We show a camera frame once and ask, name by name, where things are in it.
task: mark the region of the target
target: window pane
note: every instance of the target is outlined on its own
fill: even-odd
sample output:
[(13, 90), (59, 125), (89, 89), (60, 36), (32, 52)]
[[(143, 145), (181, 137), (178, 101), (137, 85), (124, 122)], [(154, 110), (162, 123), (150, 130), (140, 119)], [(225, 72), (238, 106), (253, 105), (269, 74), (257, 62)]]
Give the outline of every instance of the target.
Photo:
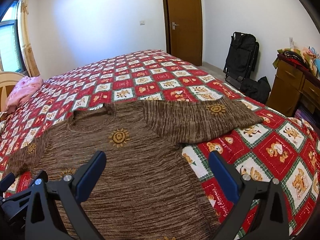
[(14, 24), (0, 26), (0, 54), (4, 71), (19, 71), (21, 69), (14, 35)]
[(18, 2), (14, 2), (10, 8), (7, 10), (7, 12), (5, 13), (3, 19), (1, 20), (3, 21), (7, 21), (7, 20), (16, 20), (17, 19), (17, 7), (18, 7)]

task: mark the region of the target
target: red and white checkered bedspread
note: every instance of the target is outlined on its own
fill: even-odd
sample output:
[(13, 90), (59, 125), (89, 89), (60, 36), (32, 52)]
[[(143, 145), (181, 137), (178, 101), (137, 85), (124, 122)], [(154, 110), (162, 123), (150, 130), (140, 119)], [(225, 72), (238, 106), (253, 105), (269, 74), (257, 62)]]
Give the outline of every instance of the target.
[[(308, 123), (288, 119), (205, 71), (160, 50), (105, 59), (50, 78), (8, 118), (0, 145), (0, 176), (10, 153), (25, 147), (74, 110), (97, 109), (102, 103), (137, 99), (198, 101), (222, 96), (242, 101), (264, 118), (263, 124), (236, 129), (211, 142), (188, 146), (183, 155), (221, 222), (230, 212), (232, 203), (226, 200), (208, 167), (207, 157), (212, 150), (218, 150), (228, 163), (253, 179), (278, 178), (287, 196), (290, 232), (297, 232), (310, 216), (319, 192), (316, 161), (320, 142)], [(30, 174), (26, 173), (16, 179), (7, 195), (25, 189), (29, 182)], [(239, 237), (248, 230), (256, 204), (252, 203)]]

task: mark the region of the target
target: window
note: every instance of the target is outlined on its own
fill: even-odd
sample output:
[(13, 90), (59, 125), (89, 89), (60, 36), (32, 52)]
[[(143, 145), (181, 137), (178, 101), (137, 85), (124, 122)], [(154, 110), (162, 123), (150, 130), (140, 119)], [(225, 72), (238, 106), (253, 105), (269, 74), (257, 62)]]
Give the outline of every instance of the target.
[(4, 71), (23, 72), (25, 70), (18, 37), (17, 9), (18, 1), (16, 0), (0, 22), (0, 55)]

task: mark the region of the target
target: metal screw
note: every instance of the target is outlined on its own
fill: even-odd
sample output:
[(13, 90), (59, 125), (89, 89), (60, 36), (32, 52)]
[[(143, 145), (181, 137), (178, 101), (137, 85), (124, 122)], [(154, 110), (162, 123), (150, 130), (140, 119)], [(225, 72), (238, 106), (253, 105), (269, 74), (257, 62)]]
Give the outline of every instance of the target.
[(249, 174), (243, 174), (242, 179), (244, 179), (245, 181), (249, 181), (251, 179), (251, 177)]
[(279, 182), (280, 182), (280, 181), (279, 181), (279, 179), (277, 179), (277, 178), (273, 178), (273, 179), (272, 179), (272, 183), (273, 183), (273, 184), (278, 185)]
[(40, 185), (42, 183), (42, 179), (36, 179), (35, 184)]
[(72, 176), (70, 174), (63, 177), (64, 181), (70, 181), (72, 179)]

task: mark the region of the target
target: pink pillow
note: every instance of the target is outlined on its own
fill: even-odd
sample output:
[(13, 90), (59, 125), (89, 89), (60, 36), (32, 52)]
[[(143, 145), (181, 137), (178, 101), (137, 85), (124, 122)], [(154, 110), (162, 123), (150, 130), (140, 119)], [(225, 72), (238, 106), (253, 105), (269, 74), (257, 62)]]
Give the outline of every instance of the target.
[(5, 101), (5, 112), (13, 113), (16, 109), (27, 102), (42, 86), (41, 77), (23, 77), (14, 87)]

